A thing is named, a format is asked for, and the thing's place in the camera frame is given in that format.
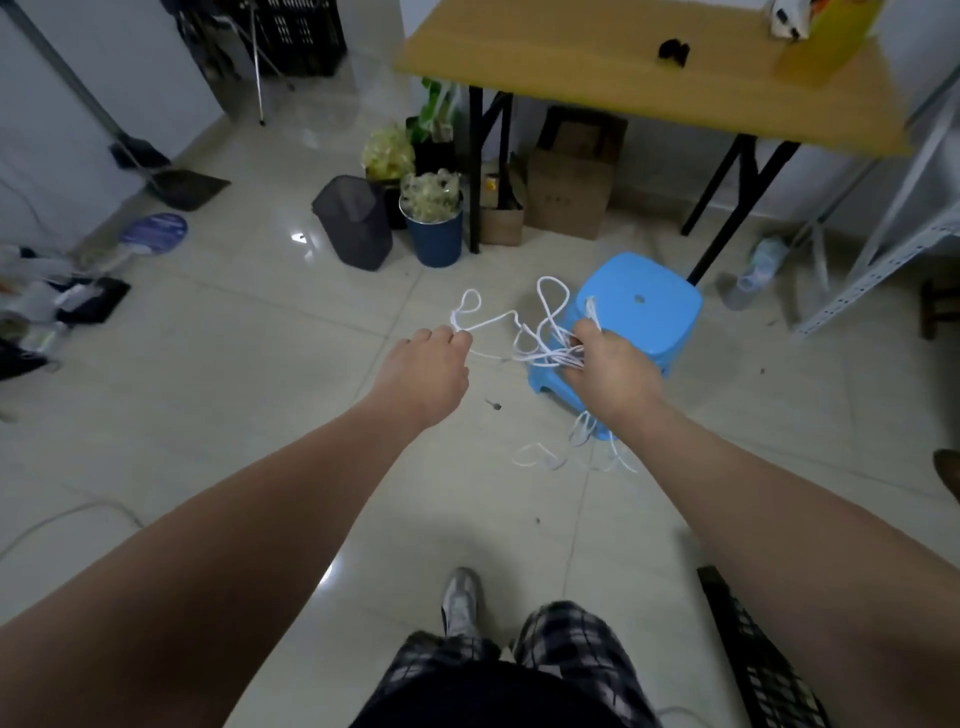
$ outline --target wrist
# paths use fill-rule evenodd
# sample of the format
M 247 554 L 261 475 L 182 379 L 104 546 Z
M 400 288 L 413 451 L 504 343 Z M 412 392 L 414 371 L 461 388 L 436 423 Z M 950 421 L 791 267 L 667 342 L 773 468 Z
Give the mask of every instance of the wrist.
M 407 444 L 416 440 L 426 429 L 411 408 L 403 403 L 403 397 L 387 390 L 372 390 L 353 408 L 377 425 L 397 433 Z
M 604 425 L 621 440 L 629 436 L 643 437 L 651 426 L 656 426 L 668 409 L 670 405 L 660 393 L 640 394 L 625 398 L 609 415 L 609 420 L 604 420 Z

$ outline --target plaid shorts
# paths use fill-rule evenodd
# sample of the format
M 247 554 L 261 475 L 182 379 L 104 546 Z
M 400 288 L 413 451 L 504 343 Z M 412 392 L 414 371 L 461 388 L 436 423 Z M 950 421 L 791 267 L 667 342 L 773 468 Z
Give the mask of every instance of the plaid shorts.
M 530 615 L 513 651 L 518 665 L 576 686 L 606 705 L 627 728 L 660 728 L 620 640 L 606 622 L 572 601 L 555 601 Z M 490 640 L 415 632 L 394 657 L 364 712 L 422 675 L 499 659 L 500 648 Z

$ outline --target sneaker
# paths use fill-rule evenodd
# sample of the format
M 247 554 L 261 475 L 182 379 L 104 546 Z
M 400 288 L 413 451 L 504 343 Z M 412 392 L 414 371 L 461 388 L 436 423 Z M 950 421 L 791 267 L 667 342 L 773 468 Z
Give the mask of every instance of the sneaker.
M 460 567 L 450 574 L 444 591 L 440 615 L 447 637 L 481 637 L 477 627 L 477 606 L 480 602 L 480 577 Z

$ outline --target black plastic crate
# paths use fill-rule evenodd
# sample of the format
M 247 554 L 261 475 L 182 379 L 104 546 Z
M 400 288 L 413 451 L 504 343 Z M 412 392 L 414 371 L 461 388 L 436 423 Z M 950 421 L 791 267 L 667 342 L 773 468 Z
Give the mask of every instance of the black plastic crate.
M 336 0 L 255 0 L 256 40 L 287 76 L 332 76 L 347 54 Z M 235 4 L 233 19 L 249 31 L 249 6 Z M 244 40 L 247 52 L 253 48 Z M 272 71 L 260 63 L 260 72 Z
M 830 728 L 824 706 L 733 596 L 715 567 L 697 569 L 754 728 Z

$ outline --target potted plant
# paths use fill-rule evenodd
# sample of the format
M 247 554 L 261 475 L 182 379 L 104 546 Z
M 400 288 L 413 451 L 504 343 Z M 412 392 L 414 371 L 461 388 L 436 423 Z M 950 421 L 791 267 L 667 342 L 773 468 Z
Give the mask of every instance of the potted plant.
M 453 126 L 450 107 L 453 104 L 453 86 L 444 93 L 443 84 L 433 79 L 422 79 L 427 100 L 417 116 L 407 118 L 407 136 L 414 147 L 417 174 L 437 173 L 441 169 L 455 172 L 456 149 L 453 144 Z

